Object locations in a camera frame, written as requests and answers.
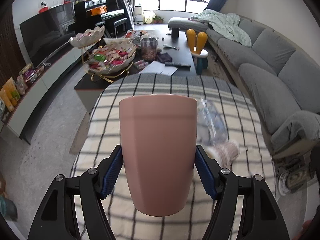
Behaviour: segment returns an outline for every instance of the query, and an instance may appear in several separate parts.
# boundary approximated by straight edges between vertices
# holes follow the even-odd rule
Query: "pink cup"
[[[169,216],[186,204],[196,151],[197,101],[145,95],[120,101],[124,168],[134,206]]]

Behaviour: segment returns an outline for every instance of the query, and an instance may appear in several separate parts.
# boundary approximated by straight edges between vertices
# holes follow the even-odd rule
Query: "television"
[[[38,66],[52,52],[68,42],[74,32],[68,26],[74,22],[72,3],[53,7],[20,24],[24,45],[31,62]]]

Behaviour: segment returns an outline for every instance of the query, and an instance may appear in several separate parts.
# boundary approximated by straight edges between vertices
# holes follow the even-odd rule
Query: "paper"
[[[148,66],[146,66],[143,70],[139,73],[157,73],[167,76],[172,76],[172,74],[177,70],[176,67],[165,67],[164,64],[153,61]]]

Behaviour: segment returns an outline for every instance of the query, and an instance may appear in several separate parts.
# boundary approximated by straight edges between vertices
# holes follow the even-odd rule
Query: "glass jar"
[[[156,59],[158,40],[153,37],[141,39],[141,54],[146,61]]]

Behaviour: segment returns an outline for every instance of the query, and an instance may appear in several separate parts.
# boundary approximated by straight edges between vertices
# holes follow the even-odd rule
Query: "orange box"
[[[105,5],[100,6],[100,7],[91,9],[91,16],[98,15],[98,14],[105,13],[105,12],[107,12],[107,7]]]

